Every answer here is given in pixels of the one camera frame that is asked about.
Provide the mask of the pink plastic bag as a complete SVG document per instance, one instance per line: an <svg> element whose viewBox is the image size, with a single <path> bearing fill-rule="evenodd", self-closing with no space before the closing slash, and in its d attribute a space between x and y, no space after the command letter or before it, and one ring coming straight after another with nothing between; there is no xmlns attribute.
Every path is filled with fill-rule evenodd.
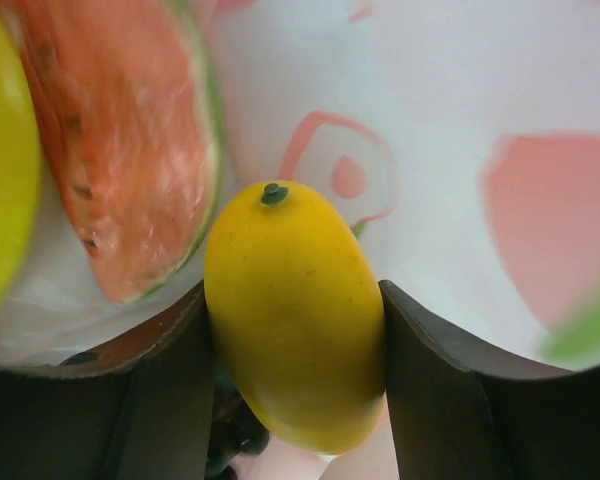
<svg viewBox="0 0 600 480"><path fill-rule="evenodd" d="M42 154L38 210L0 298L0 366L57 366L204 292L223 209L291 181L324 196L379 284L510 353L600 366L600 1L190 1L221 92L217 204L189 261L110 301ZM340 455L270 432L238 479L403 479L386 393Z"/></svg>

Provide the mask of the red orange fake mango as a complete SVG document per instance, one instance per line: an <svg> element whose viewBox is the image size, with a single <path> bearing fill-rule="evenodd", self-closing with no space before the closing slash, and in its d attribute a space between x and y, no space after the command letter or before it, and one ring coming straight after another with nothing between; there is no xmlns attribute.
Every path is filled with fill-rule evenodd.
<svg viewBox="0 0 600 480"><path fill-rule="evenodd" d="M29 247L41 185L42 154L19 54L0 20L0 298Z"/></svg>

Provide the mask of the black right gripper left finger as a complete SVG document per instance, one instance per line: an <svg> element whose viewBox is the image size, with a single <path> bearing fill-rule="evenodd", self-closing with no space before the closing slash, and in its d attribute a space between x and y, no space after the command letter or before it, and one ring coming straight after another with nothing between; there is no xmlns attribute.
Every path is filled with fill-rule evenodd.
<svg viewBox="0 0 600 480"><path fill-rule="evenodd" d="M204 292L57 366L0 366L0 479L200 479L215 358Z"/></svg>

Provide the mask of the yellow fake mango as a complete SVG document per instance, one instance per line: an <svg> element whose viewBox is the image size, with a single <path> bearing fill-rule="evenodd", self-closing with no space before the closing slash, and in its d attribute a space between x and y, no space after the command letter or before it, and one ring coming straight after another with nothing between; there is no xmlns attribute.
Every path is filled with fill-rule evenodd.
<svg viewBox="0 0 600 480"><path fill-rule="evenodd" d="M204 294L221 362L271 433L325 455L366 439L385 392L383 300L324 196L282 180L239 193L211 229Z"/></svg>

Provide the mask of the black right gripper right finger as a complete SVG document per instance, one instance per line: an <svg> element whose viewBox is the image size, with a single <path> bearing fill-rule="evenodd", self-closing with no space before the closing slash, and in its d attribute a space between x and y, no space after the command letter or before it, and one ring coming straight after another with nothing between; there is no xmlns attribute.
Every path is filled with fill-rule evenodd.
<svg viewBox="0 0 600 480"><path fill-rule="evenodd" d="M403 479L600 479L600 366L496 347L380 282L386 393Z"/></svg>

